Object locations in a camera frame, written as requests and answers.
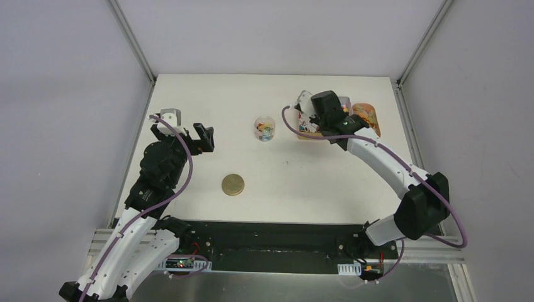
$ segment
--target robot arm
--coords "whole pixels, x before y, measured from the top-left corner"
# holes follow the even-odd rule
[[[391,240],[404,237],[416,240],[448,217],[450,213],[445,205],[414,177],[414,174],[423,177],[423,181],[448,201],[448,180],[443,174],[429,175],[425,170],[406,164],[380,141],[367,122],[358,115],[345,113],[333,91],[321,92],[310,100],[323,136],[361,158],[401,199],[393,215],[366,226],[357,234],[355,244],[347,247],[349,254],[365,258],[375,247]]]
[[[173,189],[186,164],[187,151],[199,155],[213,152],[215,147],[213,128],[193,124],[200,137],[193,140],[189,132],[180,127],[179,110],[164,109],[158,114],[158,120],[166,121],[167,125],[162,122],[151,127],[158,141],[144,150],[140,176],[130,190],[117,226],[94,265],[76,282],[66,282],[61,287],[59,294],[66,301],[128,301],[157,264],[178,249],[180,236],[188,230],[189,226],[176,218],[163,220],[163,230],[132,258],[143,236],[163,214],[167,206],[163,201],[176,196]]]

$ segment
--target gray wall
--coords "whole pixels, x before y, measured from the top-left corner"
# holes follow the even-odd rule
[[[60,301],[111,215],[149,83],[104,1],[1,1],[0,70],[0,301]]]
[[[424,163],[449,177],[467,228],[479,301],[532,299],[532,16],[532,0],[458,0],[405,89]]]
[[[119,2],[156,74],[398,77],[442,0]]]

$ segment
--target gold coin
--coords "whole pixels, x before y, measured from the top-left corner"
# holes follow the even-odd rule
[[[230,174],[222,180],[221,187],[224,194],[235,196],[243,192],[245,181],[243,180],[243,177],[237,174]]]

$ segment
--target metal frame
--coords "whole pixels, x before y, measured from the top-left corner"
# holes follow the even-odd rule
[[[130,27],[130,23],[128,23],[128,20],[126,19],[126,16],[124,15],[122,9],[120,8],[120,5],[117,0],[107,0],[108,6],[110,7],[110,11],[115,17],[115,20],[117,22],[118,27],[120,28],[120,31],[126,38],[126,41],[130,45],[130,48],[132,49],[133,55],[137,59],[137,62],[143,68],[143,71],[145,72],[145,75],[148,77],[149,81],[152,85],[156,83],[156,75],[154,75],[154,72],[152,71],[152,68],[150,67],[150,64],[147,61],[147,58],[145,57],[145,54],[143,50],[141,49],[141,46],[139,45],[139,42],[135,38],[135,35],[132,31],[132,28]]]
[[[416,51],[414,52],[414,54],[410,58],[410,61],[408,61],[408,64],[402,71],[402,75],[400,76],[399,81],[398,81],[400,88],[402,88],[402,86],[404,85],[404,82],[406,82],[406,79],[410,75],[411,71],[413,70],[419,58],[421,58],[422,54],[424,53],[424,50],[428,46],[428,43],[434,37],[434,34],[440,27],[441,22],[443,21],[443,19],[445,19],[445,16],[449,12],[454,2],[455,0],[444,0],[442,2],[440,8],[438,9],[438,12],[436,13],[434,18],[432,19],[432,22],[430,23],[430,26],[428,27],[428,29],[423,35],[423,38],[419,42],[419,45],[417,46]]]
[[[154,86],[156,83],[156,75],[154,75],[150,67],[150,64],[148,63],[137,39],[135,38],[135,35],[118,1],[117,0],[106,0],[106,2],[108,3],[108,6],[110,7],[110,11],[113,13],[117,21],[117,24],[119,28],[121,29],[124,37],[128,41],[128,44],[130,45],[130,48],[132,49],[132,52],[135,55],[135,58],[137,59],[139,65],[141,66],[145,75],[147,76],[148,80],[151,83],[151,88],[147,96],[145,110],[143,112],[143,116],[140,119],[137,137],[132,147],[132,151],[130,152],[128,156],[127,169],[129,169],[131,161],[132,161],[132,157],[134,154],[135,145],[137,144],[137,140],[139,139],[139,133],[140,133],[140,129],[143,124],[143,119],[148,110],[148,105],[150,103],[152,93],[154,91]],[[392,88],[395,94],[395,98],[397,100],[397,106],[398,106],[399,113],[400,113],[400,119],[404,127],[406,136],[407,136],[407,142],[409,144],[411,157],[412,157],[413,162],[421,168],[424,168],[424,163],[423,163],[423,158],[421,156],[421,151],[419,149],[419,144],[418,144],[419,140],[418,140],[416,130],[413,126],[409,107],[404,99],[402,88],[403,88],[404,83],[406,82],[406,79],[409,77],[414,66],[416,65],[418,60],[421,58],[421,56],[423,55],[431,39],[434,37],[437,29],[441,25],[443,19],[445,18],[447,12],[449,12],[454,2],[455,0],[444,0],[443,1],[438,12],[434,16],[431,24],[426,30],[424,36],[419,42],[419,45],[417,46],[415,52],[413,53],[408,64],[403,70],[402,75],[397,80],[392,79]],[[125,185],[125,178],[122,182],[120,192],[122,192],[124,185]],[[119,196],[117,197],[115,208],[113,212],[111,213],[111,217],[109,219],[110,226],[113,223],[113,219],[115,217],[115,211],[120,202],[119,200],[120,192],[119,192]],[[440,225],[440,227],[443,232],[444,231],[443,225]],[[94,258],[98,255],[100,250],[103,248],[105,242],[110,237],[112,231],[113,229],[110,229],[110,228],[104,228],[104,229],[100,228],[95,231],[93,241],[91,242],[91,247],[88,252],[88,257],[86,259],[84,270],[86,270],[91,265]],[[148,234],[141,241],[139,248],[136,250],[136,252],[138,252],[144,245],[149,243],[150,239],[154,236],[154,233],[155,231],[148,232]],[[458,241],[457,237],[444,237],[444,238],[452,242]],[[475,297],[475,294],[474,294],[471,280],[469,278],[467,266],[465,265],[465,259],[463,258],[461,250],[443,245],[442,243],[439,243],[429,237],[422,237],[416,241],[405,240],[405,251],[404,251],[404,256],[402,258],[401,263],[448,264],[448,268],[451,274],[452,284],[453,284],[455,293],[457,295],[457,300],[459,302],[464,302],[464,301],[465,302],[468,302],[468,301],[476,302],[477,301],[477,298]]]

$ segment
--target orange object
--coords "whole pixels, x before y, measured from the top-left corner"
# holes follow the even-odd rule
[[[352,110],[354,111],[354,114],[360,116],[360,118],[363,118],[363,120],[366,121],[369,126],[373,128],[373,130],[375,130],[376,134],[380,136],[377,111],[373,105],[367,103],[356,103],[352,105]]]

